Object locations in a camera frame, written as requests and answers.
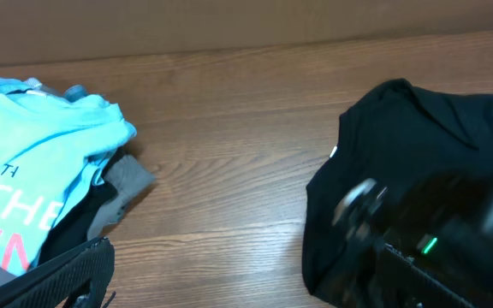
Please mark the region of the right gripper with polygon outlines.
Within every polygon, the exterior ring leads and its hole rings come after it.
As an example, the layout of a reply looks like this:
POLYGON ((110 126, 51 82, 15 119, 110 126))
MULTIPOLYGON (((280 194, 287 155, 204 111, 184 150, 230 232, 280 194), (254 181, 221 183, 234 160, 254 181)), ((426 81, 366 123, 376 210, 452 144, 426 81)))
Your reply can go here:
POLYGON ((331 221, 340 252, 334 265, 374 264, 383 249, 384 199, 388 188, 372 178, 351 188, 335 207, 331 221))

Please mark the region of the black t-shirt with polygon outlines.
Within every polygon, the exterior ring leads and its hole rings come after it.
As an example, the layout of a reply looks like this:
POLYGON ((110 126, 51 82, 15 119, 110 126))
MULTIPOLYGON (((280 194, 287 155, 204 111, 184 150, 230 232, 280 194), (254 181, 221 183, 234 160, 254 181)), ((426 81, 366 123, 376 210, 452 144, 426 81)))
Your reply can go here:
POLYGON ((338 276, 346 268, 339 202, 361 181, 388 188, 392 204, 438 172, 493 172, 493 94, 432 92, 389 80, 341 114, 336 149, 306 186, 302 276, 308 293, 339 305, 338 276))

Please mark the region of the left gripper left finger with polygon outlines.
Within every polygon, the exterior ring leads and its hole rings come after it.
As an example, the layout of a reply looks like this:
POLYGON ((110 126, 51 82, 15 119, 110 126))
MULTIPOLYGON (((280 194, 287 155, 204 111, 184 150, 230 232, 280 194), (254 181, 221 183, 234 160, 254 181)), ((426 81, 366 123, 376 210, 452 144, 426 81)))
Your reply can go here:
POLYGON ((114 246, 95 238, 0 286, 0 308, 107 307, 114 270, 114 246))

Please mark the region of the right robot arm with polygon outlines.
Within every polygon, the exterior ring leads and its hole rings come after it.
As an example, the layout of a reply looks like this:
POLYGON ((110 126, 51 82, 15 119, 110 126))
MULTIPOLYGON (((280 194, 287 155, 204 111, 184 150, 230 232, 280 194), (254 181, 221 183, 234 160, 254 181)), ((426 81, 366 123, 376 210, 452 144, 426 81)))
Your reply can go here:
POLYGON ((493 307, 493 176, 427 178, 392 204, 367 179, 338 204, 341 307, 493 307))

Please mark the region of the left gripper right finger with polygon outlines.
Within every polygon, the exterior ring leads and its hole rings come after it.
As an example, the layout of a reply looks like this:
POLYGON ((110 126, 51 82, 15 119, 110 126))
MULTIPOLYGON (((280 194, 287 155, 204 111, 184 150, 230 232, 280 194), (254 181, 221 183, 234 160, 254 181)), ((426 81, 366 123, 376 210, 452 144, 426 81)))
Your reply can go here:
POLYGON ((377 255, 377 281, 386 307, 480 307, 479 290, 427 242, 413 250, 385 243, 377 255))

